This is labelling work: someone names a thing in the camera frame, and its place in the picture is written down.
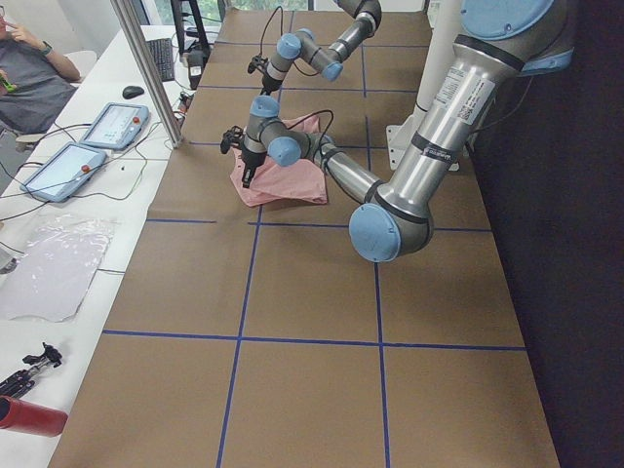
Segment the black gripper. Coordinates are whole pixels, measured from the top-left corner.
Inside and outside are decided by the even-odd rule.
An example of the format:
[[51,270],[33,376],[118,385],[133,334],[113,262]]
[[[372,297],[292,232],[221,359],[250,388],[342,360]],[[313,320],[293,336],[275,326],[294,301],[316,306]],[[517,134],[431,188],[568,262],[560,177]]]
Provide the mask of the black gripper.
[[260,95],[270,96],[270,92],[279,91],[282,87],[282,84],[282,79],[275,79],[269,74],[264,74],[262,77],[262,90],[260,92]]
[[254,180],[257,170],[265,162],[266,152],[255,152],[248,148],[242,149],[242,159],[245,164],[245,170],[242,176],[242,185],[244,188],[249,188]]

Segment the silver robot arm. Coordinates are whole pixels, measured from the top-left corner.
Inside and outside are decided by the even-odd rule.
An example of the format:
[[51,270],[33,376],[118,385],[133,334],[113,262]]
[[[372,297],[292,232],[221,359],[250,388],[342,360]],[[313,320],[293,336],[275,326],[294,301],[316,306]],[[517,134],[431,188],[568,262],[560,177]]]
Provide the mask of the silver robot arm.
[[282,167],[307,159],[330,175],[357,204],[349,221],[353,247],[363,258],[385,262],[423,249],[434,227],[429,202],[468,138],[481,128],[499,87],[518,76],[567,67],[573,53],[578,5],[574,1],[465,1],[460,5],[454,60],[444,82],[413,132],[392,177],[382,180],[353,161],[325,135],[289,129],[274,93],[290,68],[303,60],[328,80],[380,27],[376,1],[344,1],[352,24],[329,47],[306,29],[283,35],[270,58],[257,57],[262,89],[245,128],[223,137],[223,149],[238,148],[250,184],[266,159]]
[[248,73],[256,70],[262,75],[261,94],[278,91],[290,69],[302,60],[317,74],[332,82],[343,70],[343,64],[380,27],[382,10],[378,1],[335,1],[353,22],[328,47],[323,48],[308,28],[284,33],[279,38],[274,54],[266,58],[259,53],[248,65]]

